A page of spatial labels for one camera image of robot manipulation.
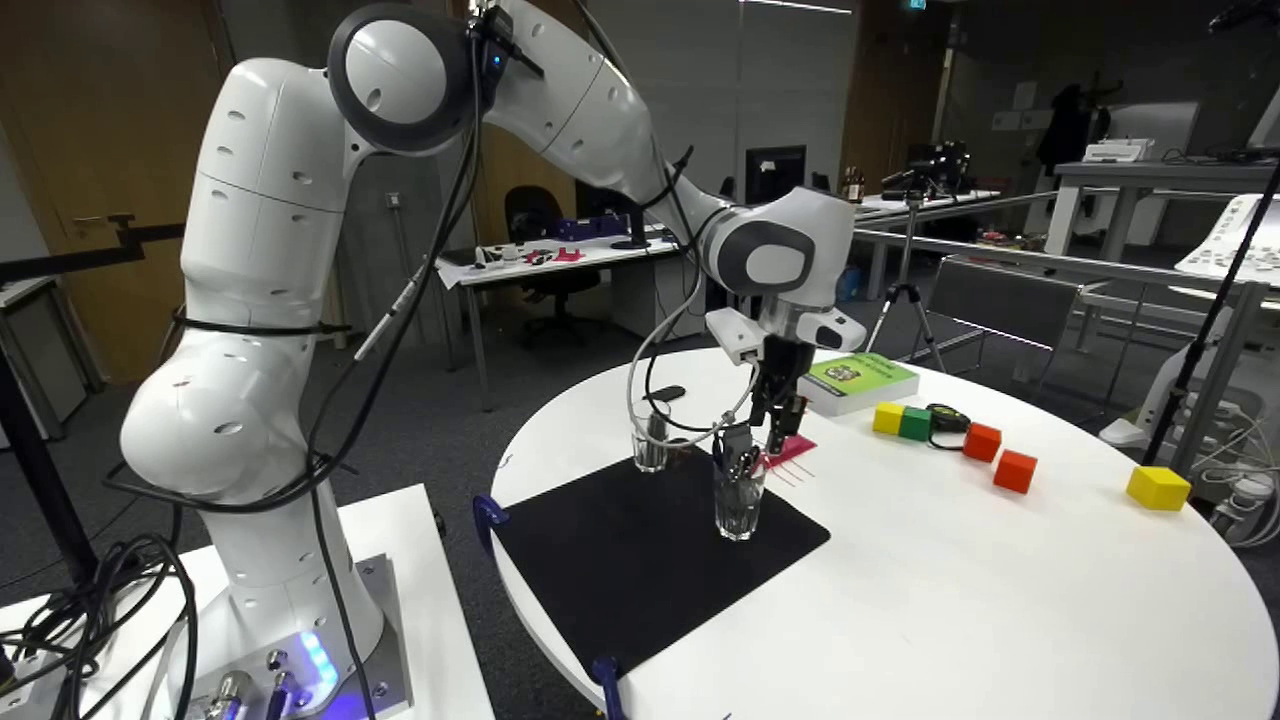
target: yellow block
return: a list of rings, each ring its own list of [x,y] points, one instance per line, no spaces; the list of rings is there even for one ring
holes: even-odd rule
[[[897,436],[903,426],[903,405],[874,405],[872,431]]]
[[[1145,465],[1129,477],[1129,496],[1157,510],[1181,510],[1193,496],[1193,485],[1160,465]]]

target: black mat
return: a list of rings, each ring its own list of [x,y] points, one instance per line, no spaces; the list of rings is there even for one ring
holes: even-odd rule
[[[830,532],[768,491],[757,537],[718,538],[713,458],[677,450],[658,477],[624,458],[513,505],[496,537],[577,661],[624,675]]]

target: orange block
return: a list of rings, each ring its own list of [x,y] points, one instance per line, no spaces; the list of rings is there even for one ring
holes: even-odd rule
[[[998,444],[1002,444],[1002,436],[990,424],[969,424],[969,431],[962,431],[962,454],[969,458],[990,465]]]
[[[1037,477],[1037,454],[1002,450],[990,485],[1026,496],[1032,477]]]

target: glass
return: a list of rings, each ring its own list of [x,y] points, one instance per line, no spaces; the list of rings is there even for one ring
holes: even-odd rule
[[[764,458],[759,450],[739,469],[714,469],[714,532],[730,544],[743,544],[759,527],[764,498]]]
[[[666,424],[662,424],[662,415],[650,415],[650,406],[641,406],[635,424],[632,424],[632,465],[635,465],[635,473],[643,473],[643,477],[662,473],[666,469],[666,444],[662,444],[666,439]]]

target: chair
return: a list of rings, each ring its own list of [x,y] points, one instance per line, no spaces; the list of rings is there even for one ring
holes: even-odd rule
[[[1037,371],[1037,381],[1026,381],[1026,392],[1042,385],[1077,300],[1078,285],[1072,281],[974,262],[958,257],[944,257],[929,289],[929,310],[951,317],[954,325],[970,328],[969,336],[940,345],[940,351],[985,336],[1042,351],[1042,367]]]
[[[509,215],[509,235],[521,241],[541,241],[551,235],[564,225],[564,212],[555,203],[555,194],[547,188],[536,183],[516,183],[502,194],[502,215]],[[551,295],[555,300],[555,319],[567,319],[567,295],[597,289],[599,271],[555,271],[555,274],[536,274],[522,289],[536,295]]]

